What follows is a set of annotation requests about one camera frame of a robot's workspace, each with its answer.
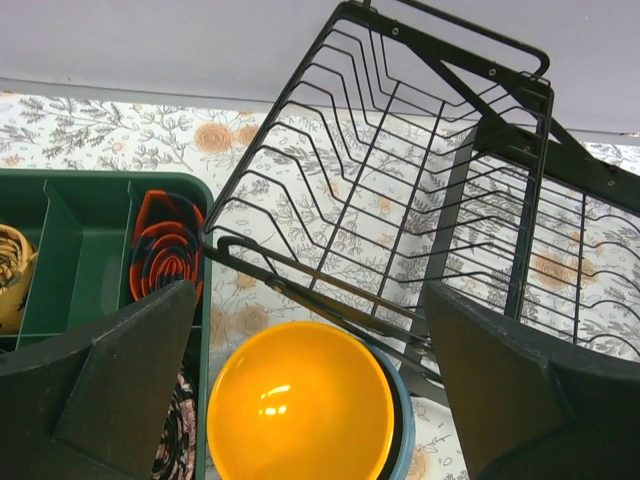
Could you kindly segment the blue bowl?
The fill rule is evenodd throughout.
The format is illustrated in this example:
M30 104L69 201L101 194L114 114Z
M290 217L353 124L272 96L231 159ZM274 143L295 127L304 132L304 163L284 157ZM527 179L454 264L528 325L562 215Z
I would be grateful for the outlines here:
M411 466L416 427L413 405L409 392L387 355L375 346L369 346L382 370L393 400L394 432L390 452L378 478L383 480L405 480Z

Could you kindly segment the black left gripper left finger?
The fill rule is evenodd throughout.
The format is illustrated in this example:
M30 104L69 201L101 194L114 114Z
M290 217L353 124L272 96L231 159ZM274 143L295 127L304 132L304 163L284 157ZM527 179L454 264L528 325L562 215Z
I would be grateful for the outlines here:
M2 478L149 478L195 307L178 281L2 355Z

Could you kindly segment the yellow bowl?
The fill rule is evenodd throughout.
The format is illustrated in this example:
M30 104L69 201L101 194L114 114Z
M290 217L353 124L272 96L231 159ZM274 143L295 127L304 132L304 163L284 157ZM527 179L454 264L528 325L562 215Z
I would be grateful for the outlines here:
M223 479L375 479L394 427L391 389L369 348L316 322L247 340L218 374L207 411Z

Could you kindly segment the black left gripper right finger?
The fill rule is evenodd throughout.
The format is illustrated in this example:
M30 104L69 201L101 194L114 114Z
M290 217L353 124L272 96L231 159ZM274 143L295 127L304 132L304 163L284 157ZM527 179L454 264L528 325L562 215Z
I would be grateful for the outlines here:
M574 346L440 282L426 321L472 479L636 479L639 366Z

